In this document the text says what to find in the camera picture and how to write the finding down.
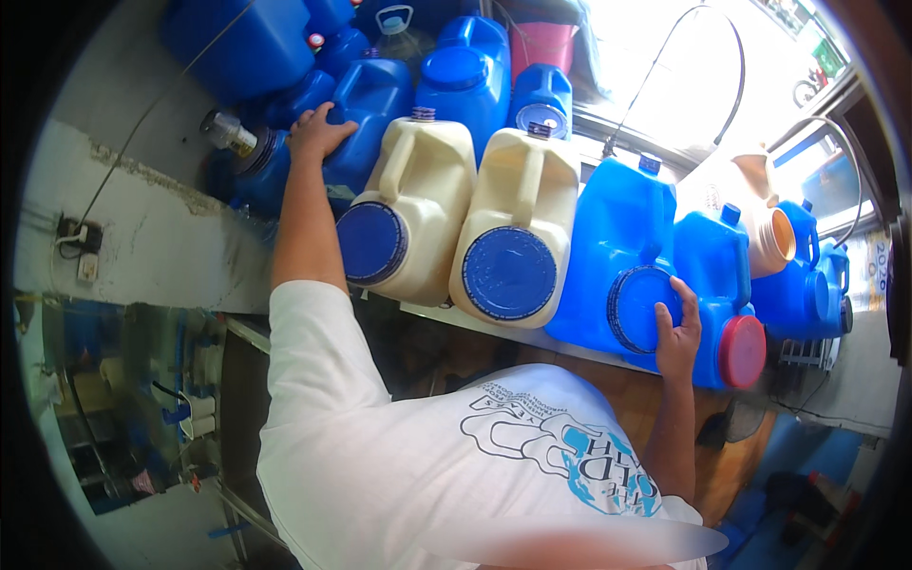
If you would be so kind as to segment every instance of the man's right hand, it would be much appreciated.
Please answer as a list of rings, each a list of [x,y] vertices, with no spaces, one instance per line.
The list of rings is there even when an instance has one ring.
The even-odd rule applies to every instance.
[[[656,366],[666,381],[690,384],[693,363],[700,347],[700,305],[696,294],[677,277],[671,277],[671,287],[681,298],[681,324],[674,326],[668,307],[656,303]]]

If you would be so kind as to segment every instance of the plastic gallon jug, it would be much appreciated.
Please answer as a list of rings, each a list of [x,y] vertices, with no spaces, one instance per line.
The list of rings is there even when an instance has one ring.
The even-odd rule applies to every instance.
[[[785,212],[775,207],[772,158],[760,146],[722,146],[678,183],[678,219],[731,203],[751,238],[751,278],[779,273],[792,261],[795,239]]]
[[[355,5],[360,2],[350,0],[304,0],[310,11],[308,32],[316,32],[323,37],[330,37],[347,26],[355,17]]]
[[[246,0],[172,0],[162,44],[188,65],[242,10]],[[287,88],[314,65],[300,0],[258,0],[193,65],[190,73],[224,106]]]
[[[557,66],[570,75],[573,65],[573,36],[577,26],[551,22],[526,22],[510,29],[510,52],[513,56],[513,84],[519,74],[536,63]]]
[[[336,224],[346,279],[415,305],[445,303],[477,177],[465,125],[421,107],[389,123],[364,193]]]
[[[691,212],[675,223],[675,268],[700,303],[700,349],[693,383],[704,388],[748,388],[763,370],[766,336],[754,316],[748,235],[741,212],[723,204],[719,212]],[[656,369],[655,355],[624,356]]]
[[[751,303],[757,318],[779,339],[805,338],[808,330],[826,319],[829,290],[826,275],[818,271],[820,244],[811,203],[782,202],[795,234],[795,257],[781,272],[751,283]]]
[[[341,125],[348,120],[358,130],[323,161],[323,180],[329,201],[337,211],[346,209],[364,191],[380,155],[380,142],[389,123],[411,114],[415,99],[409,70],[397,59],[377,57],[372,48],[351,64],[333,94],[326,121]]]
[[[412,85],[418,85],[421,62],[434,51],[434,40],[421,30],[409,27],[414,12],[410,5],[400,4],[378,10],[374,17],[381,34],[377,42],[380,56],[404,61],[409,66]]]
[[[529,123],[551,127],[551,136],[570,140],[573,132],[573,88],[560,68],[536,63],[516,79],[507,124],[527,130]]]
[[[250,131],[241,126],[238,118],[212,111],[202,121],[200,132],[219,149],[234,153],[230,177],[218,173],[224,165],[223,154],[213,154],[207,182],[229,188],[212,187],[207,189],[209,194],[221,200],[230,196],[228,203],[235,209],[247,205],[252,213],[266,220],[278,219],[291,168],[291,155],[285,146],[288,131],[267,127]]]
[[[345,25],[328,36],[323,47],[316,52],[316,67],[334,79],[341,79],[351,62],[360,59],[361,53],[369,48],[370,42],[361,30]]]
[[[549,134],[502,129],[484,152],[450,273],[453,303],[482,321],[538,328],[561,300],[580,162]]]
[[[301,113],[329,101],[335,90],[336,81],[329,74],[311,69],[292,87],[243,104],[241,120],[245,125],[289,130]]]
[[[510,110],[510,48],[503,27],[480,16],[449,22],[437,38],[437,51],[421,64],[415,104],[468,127],[475,160],[481,161]]]
[[[573,256],[551,337],[616,354],[654,352],[654,305],[668,306],[675,325],[680,301],[672,224],[675,189],[656,174],[661,161],[644,154],[638,169],[608,158],[598,165],[576,206]]]

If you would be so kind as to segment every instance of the hand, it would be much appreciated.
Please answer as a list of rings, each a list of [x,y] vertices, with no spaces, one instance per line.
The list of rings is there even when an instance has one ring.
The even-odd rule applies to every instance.
[[[344,125],[326,123],[326,114],[334,106],[334,103],[327,101],[317,107],[316,111],[306,110],[291,126],[291,134],[285,137],[285,144],[291,151],[292,162],[322,162],[343,140],[358,130],[358,124],[353,120]]]
[[[681,298],[681,324],[674,326],[668,307],[663,303],[656,303],[656,366],[666,381],[686,382],[689,385],[693,374],[693,362],[700,347],[700,306],[696,294],[677,277],[671,277],[671,288],[677,291]]]

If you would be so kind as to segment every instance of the red cap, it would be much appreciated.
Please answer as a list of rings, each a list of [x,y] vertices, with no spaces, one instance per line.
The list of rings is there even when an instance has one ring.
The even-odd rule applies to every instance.
[[[766,362],[766,335],[756,316],[729,319],[719,340],[719,373],[734,388],[748,388],[757,381]]]

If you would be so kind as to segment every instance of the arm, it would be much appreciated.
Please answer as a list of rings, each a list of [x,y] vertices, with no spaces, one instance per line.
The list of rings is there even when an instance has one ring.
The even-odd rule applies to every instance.
[[[286,139],[291,171],[275,240],[273,289],[286,281],[303,279],[329,283],[348,294],[322,167],[323,159],[358,125],[353,121],[326,124],[326,114],[332,108],[332,103],[324,103],[316,111],[305,111]]]
[[[700,347],[700,307],[697,296],[683,281],[671,277],[671,286],[681,297],[683,317],[680,326],[673,326],[668,308],[656,303],[656,364],[664,386],[656,424],[643,454],[643,465],[662,494],[693,503],[697,467],[691,375]]]

